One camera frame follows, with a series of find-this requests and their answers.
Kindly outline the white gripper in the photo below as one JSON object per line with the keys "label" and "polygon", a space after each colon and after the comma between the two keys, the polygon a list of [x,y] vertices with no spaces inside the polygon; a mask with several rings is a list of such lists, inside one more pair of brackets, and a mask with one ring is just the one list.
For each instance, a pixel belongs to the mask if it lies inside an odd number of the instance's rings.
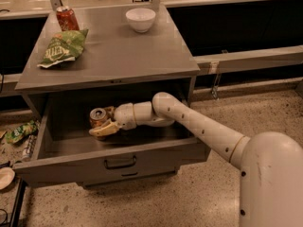
{"label": "white gripper", "polygon": [[111,119],[105,121],[101,126],[95,127],[89,131],[89,134],[95,137],[104,137],[117,133],[120,128],[127,131],[136,128],[134,118],[134,105],[133,103],[122,104],[115,108],[114,106],[105,107],[107,115]]}

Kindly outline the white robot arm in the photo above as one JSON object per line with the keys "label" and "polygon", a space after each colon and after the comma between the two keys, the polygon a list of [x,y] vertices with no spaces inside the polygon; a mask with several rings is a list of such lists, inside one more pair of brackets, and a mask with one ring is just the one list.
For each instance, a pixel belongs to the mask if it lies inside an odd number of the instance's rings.
{"label": "white robot arm", "polygon": [[122,104],[89,133],[95,137],[141,125],[183,125],[241,172],[240,227],[303,227],[303,148],[286,134],[245,136],[160,92],[151,101]]}

